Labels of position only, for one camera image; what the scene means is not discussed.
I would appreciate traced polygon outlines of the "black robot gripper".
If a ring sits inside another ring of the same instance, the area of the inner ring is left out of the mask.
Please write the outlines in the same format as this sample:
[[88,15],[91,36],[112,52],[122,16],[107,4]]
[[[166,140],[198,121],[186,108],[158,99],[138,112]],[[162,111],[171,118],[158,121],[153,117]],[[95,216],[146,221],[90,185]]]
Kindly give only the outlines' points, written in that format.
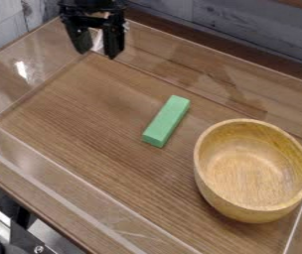
[[115,59],[125,50],[126,0],[59,0],[59,6],[75,50],[82,55],[91,50],[88,28],[103,28],[104,54]]

